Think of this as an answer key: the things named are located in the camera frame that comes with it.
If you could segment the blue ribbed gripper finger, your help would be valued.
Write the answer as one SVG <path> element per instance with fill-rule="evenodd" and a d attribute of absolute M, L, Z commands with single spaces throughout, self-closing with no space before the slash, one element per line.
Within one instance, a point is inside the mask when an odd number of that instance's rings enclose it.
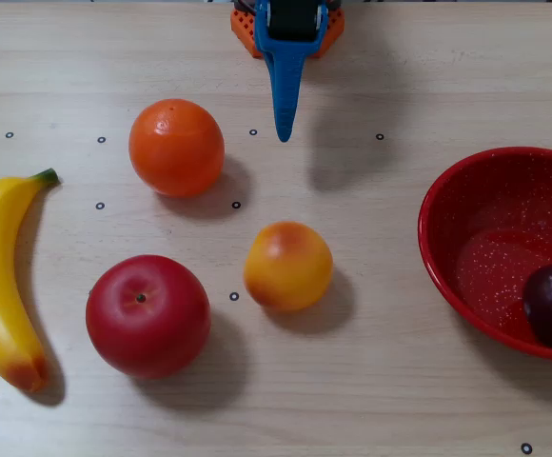
<path fill-rule="evenodd" d="M 281 142 L 291 136 L 306 58 L 300 53 L 266 55 L 270 75 L 275 127 Z"/>

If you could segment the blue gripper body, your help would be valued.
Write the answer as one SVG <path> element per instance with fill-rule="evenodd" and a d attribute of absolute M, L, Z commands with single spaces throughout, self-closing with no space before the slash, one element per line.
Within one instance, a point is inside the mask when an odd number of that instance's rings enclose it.
<path fill-rule="evenodd" d="M 254 38 L 257 50 L 317 52 L 326 33 L 326 1 L 271 0 L 255 4 Z"/>

